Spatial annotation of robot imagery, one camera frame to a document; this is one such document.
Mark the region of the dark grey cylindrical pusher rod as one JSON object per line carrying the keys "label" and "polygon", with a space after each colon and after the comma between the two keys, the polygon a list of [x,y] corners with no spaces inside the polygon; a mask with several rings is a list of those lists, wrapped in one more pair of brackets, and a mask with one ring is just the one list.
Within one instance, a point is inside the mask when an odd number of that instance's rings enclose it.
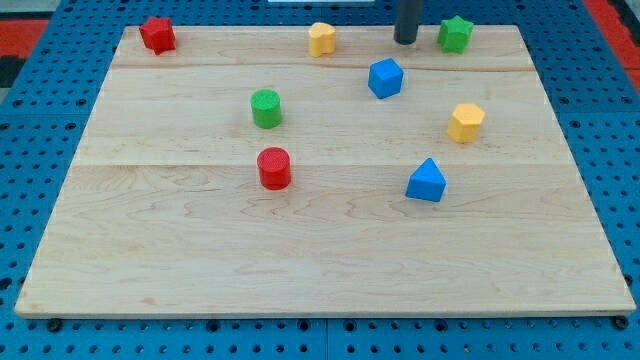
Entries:
{"label": "dark grey cylindrical pusher rod", "polygon": [[400,45],[411,45],[417,39],[424,0],[399,0],[393,39]]}

